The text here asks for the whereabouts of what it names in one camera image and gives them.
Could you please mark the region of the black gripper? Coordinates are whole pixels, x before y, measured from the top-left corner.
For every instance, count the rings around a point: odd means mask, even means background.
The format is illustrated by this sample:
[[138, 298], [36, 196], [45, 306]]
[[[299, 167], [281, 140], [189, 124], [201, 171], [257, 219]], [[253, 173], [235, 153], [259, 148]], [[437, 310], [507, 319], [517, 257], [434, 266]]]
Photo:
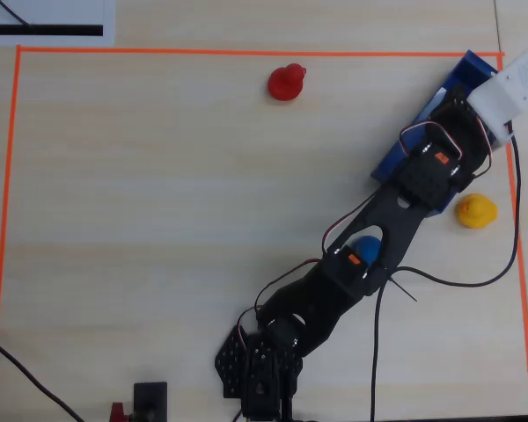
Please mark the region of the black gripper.
[[486, 155], [487, 141], [481, 124], [467, 103], [467, 87], [456, 84], [431, 112], [430, 119], [442, 125], [462, 149], [464, 155]]

